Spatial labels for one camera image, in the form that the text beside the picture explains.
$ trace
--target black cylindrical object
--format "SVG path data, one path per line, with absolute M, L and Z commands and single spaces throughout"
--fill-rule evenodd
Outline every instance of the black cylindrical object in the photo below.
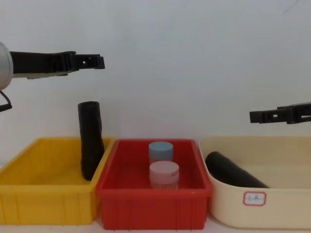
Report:
M 84 179 L 92 180 L 104 154 L 102 120 L 99 103 L 95 101 L 78 104 L 81 135 L 81 171 Z
M 217 151 L 205 159 L 210 174 L 217 180 L 238 187 L 269 188 Z

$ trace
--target beige plastic bin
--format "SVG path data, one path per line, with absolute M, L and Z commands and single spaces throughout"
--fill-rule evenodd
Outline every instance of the beige plastic bin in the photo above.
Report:
M 270 188 L 242 188 L 214 179 L 211 212 L 241 228 L 311 229 L 311 137 L 211 137 L 205 159 L 218 151 Z

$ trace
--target yellow plastic bin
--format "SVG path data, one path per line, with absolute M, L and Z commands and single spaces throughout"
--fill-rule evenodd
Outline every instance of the yellow plastic bin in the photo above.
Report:
M 270 188 L 245 188 L 208 176 L 211 212 L 240 228 L 311 229 L 311 137 L 209 137 L 200 142 L 205 159 L 219 151 Z
M 99 199 L 95 186 L 114 143 L 89 182 L 81 174 L 80 138 L 41 138 L 0 171 L 0 224 L 91 224 Z

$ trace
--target white table surface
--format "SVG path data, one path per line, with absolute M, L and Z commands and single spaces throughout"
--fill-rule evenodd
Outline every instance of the white table surface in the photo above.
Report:
M 100 219 L 94 221 L 92 225 L 87 226 L 0 226 L 0 233 L 102 233 L 102 232 L 127 232 L 127 231 L 105 231 Z M 149 231 L 131 231 L 132 233 L 172 233 L 169 230 L 149 230 Z M 179 231 L 184 233 L 311 233 L 310 231 L 299 230 L 253 230 L 237 229 L 225 226 L 213 217 L 205 223 L 203 230 L 197 231 Z

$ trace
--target plastic bin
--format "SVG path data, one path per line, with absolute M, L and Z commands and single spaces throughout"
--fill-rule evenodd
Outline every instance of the plastic bin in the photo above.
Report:
M 148 145 L 154 139 L 116 141 L 97 185 L 107 230 L 203 229 L 211 184 L 196 143 L 164 140 L 174 146 L 179 189 L 151 189 Z
M 0 224 L 91 224 L 99 200 L 95 186 L 114 143 L 92 181 L 83 179 L 80 138 L 41 138 L 0 172 Z
M 219 151 L 270 188 L 243 188 L 208 174 L 211 212 L 240 228 L 311 229 L 311 137 L 211 137 L 200 142 L 205 159 Z

